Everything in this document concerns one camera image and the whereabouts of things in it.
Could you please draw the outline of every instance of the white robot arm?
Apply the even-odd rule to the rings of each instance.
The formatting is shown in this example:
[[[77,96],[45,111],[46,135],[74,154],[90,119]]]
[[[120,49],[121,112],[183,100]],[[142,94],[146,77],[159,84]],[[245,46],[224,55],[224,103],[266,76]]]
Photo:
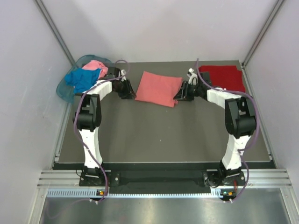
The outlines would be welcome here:
[[[135,93],[132,89],[130,81],[125,78],[125,70],[120,70],[115,67],[109,67],[105,78],[97,81],[86,93],[82,104],[80,101],[84,93],[77,93],[74,96],[73,108],[77,111],[80,107],[79,114],[73,115],[73,121],[78,116],[77,128],[82,137],[82,141],[86,144],[88,149],[84,146],[85,162],[84,173],[86,175],[98,176],[99,166],[91,157],[88,150],[94,155],[95,159],[102,164],[103,159],[100,155],[98,132],[101,123],[101,100],[111,92],[117,92],[121,99],[135,98]]]
[[[193,69],[187,73],[189,81],[184,81],[179,92],[174,97],[176,100],[192,101],[194,97],[217,104],[225,109],[225,126],[229,133],[227,149],[220,161],[217,181],[229,182],[241,173],[240,149],[244,149],[256,129],[255,111],[250,99],[224,92],[222,88],[210,89],[202,83]],[[210,86],[212,85],[208,72],[200,74]]]

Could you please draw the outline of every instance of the gray table surface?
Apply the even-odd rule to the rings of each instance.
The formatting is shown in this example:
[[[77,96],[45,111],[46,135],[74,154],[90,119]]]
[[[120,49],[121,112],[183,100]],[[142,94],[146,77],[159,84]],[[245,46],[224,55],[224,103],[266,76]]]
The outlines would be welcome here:
[[[183,77],[194,62],[131,63],[128,78],[137,91],[143,71],[164,76]],[[236,65],[238,61],[205,61],[201,65]],[[228,133],[224,110],[196,98],[179,102],[174,108],[152,103],[121,100],[111,93],[101,101],[99,130],[100,153],[104,162],[214,162],[226,151]],[[72,120],[66,128],[60,163],[84,162],[82,144],[75,137]],[[262,135],[247,161],[269,161]]]
[[[246,189],[232,204],[218,198],[108,198],[98,206],[47,198],[40,224],[291,224],[279,189]],[[48,206],[49,219],[45,208]]]

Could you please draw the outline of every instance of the blue cloth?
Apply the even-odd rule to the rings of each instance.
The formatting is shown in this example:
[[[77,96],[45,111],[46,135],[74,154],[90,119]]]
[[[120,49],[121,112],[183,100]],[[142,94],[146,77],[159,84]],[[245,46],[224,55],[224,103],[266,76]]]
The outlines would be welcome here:
[[[67,85],[74,86],[74,94],[90,89],[98,80],[101,69],[84,70],[77,69],[67,74],[64,80]]]

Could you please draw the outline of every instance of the crumpled cloth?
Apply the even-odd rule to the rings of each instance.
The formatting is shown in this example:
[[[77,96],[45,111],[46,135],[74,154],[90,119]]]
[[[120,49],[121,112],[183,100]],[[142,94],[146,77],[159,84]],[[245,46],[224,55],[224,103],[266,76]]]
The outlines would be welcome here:
[[[173,98],[182,82],[182,77],[160,76],[144,71],[135,100],[174,107],[178,101]]]
[[[98,79],[105,77],[105,75],[108,73],[108,68],[102,62],[99,62],[97,60],[91,60],[90,63],[83,66],[83,69],[85,70],[101,69]]]
[[[64,80],[67,85],[74,86],[74,94],[90,89],[98,80],[101,69],[77,69],[67,74]]]
[[[207,66],[202,65],[200,72],[209,71],[210,79],[214,86],[220,86],[227,90],[245,92],[242,80],[242,72],[236,66]]]

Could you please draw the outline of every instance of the teal plastic tray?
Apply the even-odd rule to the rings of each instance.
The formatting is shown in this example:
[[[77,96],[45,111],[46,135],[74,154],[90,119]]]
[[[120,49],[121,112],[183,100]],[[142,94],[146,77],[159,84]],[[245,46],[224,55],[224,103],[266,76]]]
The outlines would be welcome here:
[[[77,60],[76,64],[72,66],[72,68],[68,71],[67,74],[69,74],[71,71],[74,71],[78,68],[82,68],[84,65],[89,63],[91,60],[97,60],[99,62],[102,62],[106,67],[109,67],[112,64],[112,62],[106,58],[98,57],[95,55],[85,55]],[[58,84],[58,86],[56,88],[57,95],[61,99],[65,100],[69,103],[73,103],[73,101],[74,101],[73,91],[74,91],[74,87],[67,85],[64,80],[64,77],[60,81],[60,83]]]

